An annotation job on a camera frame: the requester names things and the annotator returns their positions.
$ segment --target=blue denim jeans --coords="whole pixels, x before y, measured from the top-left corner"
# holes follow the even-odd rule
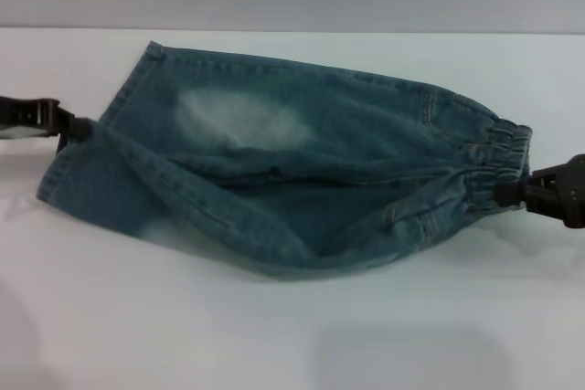
[[[531,134],[429,84],[155,43],[91,127],[38,198],[276,277],[386,265],[503,211]]]

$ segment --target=elastic waistband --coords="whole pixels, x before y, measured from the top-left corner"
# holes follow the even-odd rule
[[[509,208],[502,208],[494,199],[499,184],[518,184],[528,176],[530,165],[528,149],[532,130],[511,121],[498,120],[490,129],[481,168],[469,174],[471,213],[489,215]]]

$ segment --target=jeans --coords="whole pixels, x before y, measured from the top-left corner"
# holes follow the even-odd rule
[[[371,269],[502,212],[531,131],[443,88],[151,43],[37,196],[274,277]]]

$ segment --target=black clamp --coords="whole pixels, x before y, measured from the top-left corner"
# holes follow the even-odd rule
[[[569,228],[584,228],[585,154],[535,171],[519,184],[497,186],[495,200],[502,207],[524,202],[528,212],[560,219]]]
[[[58,152],[69,137],[85,141],[90,124],[59,107],[53,99],[15,100],[0,96],[0,139],[51,137],[60,135]]]

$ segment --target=white table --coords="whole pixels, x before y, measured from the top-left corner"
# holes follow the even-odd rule
[[[0,94],[97,118],[149,40],[441,85],[585,153],[585,36],[0,30]],[[344,279],[272,283],[83,224],[34,193],[55,140],[0,143],[0,388],[541,390],[585,385],[585,230],[526,213]]]

